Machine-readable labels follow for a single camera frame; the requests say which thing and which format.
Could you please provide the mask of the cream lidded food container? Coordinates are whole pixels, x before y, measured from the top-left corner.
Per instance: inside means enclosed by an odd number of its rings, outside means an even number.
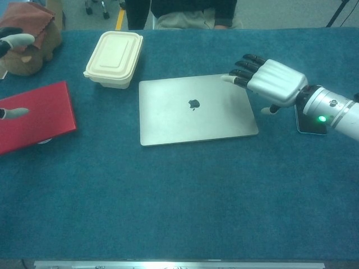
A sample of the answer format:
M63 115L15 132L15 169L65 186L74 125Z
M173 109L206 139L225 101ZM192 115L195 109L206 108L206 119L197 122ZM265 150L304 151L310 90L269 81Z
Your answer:
M143 36L124 31L103 33L83 75L103 87L129 87L142 50Z

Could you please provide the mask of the black smartphone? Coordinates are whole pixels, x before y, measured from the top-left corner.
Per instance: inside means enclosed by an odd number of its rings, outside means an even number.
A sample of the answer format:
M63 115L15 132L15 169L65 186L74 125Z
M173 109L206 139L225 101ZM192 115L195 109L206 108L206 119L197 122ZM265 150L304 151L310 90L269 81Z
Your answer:
M326 135L326 125L319 120L305 115L301 108L294 106L297 130L302 134Z

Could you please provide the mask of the red flat box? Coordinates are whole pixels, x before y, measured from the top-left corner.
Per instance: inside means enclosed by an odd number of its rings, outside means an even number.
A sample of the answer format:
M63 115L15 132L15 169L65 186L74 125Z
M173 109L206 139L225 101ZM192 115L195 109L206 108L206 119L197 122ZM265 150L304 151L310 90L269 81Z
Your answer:
M77 129L66 81L0 99L0 108L29 110L16 119L0 119L0 155Z

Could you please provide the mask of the black tripod leg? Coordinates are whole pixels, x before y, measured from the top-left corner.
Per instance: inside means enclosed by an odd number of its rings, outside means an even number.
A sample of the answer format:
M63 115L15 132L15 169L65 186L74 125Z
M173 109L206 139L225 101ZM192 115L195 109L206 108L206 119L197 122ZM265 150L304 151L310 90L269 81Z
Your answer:
M345 8L345 6L348 4L349 1L350 0L341 0L341 4L339 5L334 15L331 17L331 19L329 20L329 22L325 27L331 27L333 25L333 23L336 21L336 19L338 18L338 16L343 11L343 9Z

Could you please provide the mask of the tan plush toy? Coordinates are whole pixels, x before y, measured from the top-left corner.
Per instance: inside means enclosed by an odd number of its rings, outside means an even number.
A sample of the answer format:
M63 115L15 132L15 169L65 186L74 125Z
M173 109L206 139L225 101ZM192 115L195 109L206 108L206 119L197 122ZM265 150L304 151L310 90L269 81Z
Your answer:
M54 50L56 50L61 43L61 33L55 23L51 22L45 28L45 35L40 48L31 44L23 51L10 50L0 59L0 64L13 75L33 75L42 69L45 62L52 60Z

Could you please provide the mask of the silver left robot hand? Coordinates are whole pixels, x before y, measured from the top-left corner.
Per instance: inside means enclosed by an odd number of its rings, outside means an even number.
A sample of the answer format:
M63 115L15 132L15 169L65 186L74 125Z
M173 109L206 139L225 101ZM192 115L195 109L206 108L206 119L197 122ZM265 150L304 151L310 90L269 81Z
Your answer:
M31 34L23 33L19 27L0 27L0 59L10 50L31 45L35 38ZM0 119L16 119L29 112L27 108L0 108Z

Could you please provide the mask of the silver Apple laptop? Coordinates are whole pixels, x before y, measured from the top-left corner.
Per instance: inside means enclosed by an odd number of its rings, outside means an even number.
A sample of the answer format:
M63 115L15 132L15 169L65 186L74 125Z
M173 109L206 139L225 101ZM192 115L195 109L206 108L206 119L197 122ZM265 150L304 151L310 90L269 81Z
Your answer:
M259 132L246 90L221 75L141 81L139 121L143 146Z

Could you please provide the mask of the cardboard box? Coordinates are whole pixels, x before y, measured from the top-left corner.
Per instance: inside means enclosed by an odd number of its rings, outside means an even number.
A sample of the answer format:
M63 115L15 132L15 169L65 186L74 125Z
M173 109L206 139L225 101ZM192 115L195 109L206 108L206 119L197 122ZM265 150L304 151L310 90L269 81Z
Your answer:
M66 17L62 0L46 0L46 8L54 13L54 23L60 31L65 29Z

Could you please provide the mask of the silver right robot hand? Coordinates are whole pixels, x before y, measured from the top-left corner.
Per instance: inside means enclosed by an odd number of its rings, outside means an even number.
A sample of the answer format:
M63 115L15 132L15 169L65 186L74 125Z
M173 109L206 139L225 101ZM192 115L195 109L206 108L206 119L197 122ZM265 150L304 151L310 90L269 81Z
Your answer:
M299 93L309 85L303 73L258 55L245 54L236 66L237 69L222 75L221 79L270 101L271 106L261 109L266 115L294 106Z

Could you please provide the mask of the seated person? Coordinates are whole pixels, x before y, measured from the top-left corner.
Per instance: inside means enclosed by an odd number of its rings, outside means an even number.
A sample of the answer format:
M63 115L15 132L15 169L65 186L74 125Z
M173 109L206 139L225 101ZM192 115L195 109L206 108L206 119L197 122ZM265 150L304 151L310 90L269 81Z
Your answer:
M155 29L240 29L237 0L125 0L129 30L143 30L149 13Z

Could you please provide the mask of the blue felt table cover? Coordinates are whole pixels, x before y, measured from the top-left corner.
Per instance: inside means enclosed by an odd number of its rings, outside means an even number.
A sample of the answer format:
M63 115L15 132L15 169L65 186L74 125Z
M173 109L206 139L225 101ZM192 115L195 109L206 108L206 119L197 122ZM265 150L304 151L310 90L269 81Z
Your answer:
M126 90L83 76L100 31L65 31L33 77L0 99L67 81L77 130L0 156L0 258L359 261L359 142L299 134L294 111L254 137L142 147L138 83L226 73L246 53L311 84L359 93L359 28L142 31Z

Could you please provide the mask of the rust brown cloth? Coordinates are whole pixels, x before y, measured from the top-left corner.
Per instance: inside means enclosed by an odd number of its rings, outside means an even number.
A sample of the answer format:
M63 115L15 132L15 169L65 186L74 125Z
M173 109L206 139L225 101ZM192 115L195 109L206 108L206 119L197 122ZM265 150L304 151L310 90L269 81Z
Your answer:
M0 27L18 27L34 36L33 46L40 49L47 26L54 21L54 13L33 2L11 2L0 18Z

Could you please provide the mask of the office chair wheel base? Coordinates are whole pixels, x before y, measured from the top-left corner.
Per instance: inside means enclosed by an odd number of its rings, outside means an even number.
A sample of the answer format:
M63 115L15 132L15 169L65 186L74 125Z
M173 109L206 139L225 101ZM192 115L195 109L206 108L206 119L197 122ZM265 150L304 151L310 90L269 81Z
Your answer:
M104 19L109 19L110 15L107 9L107 4L106 4L107 0L84 0L85 3L85 11L87 15L92 15L93 14L93 8L92 6L94 4L99 4L101 9L102 9L102 14L103 14L103 18ZM114 1L118 1L118 5L121 9L125 10L127 5L125 0L114 0Z

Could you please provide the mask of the aluminium profile rail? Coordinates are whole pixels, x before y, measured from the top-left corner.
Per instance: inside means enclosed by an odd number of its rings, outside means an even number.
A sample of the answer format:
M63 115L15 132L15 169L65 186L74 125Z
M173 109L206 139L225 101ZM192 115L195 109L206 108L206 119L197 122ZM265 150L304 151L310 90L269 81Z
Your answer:
M323 263L224 261L35 261L35 269L326 269Z

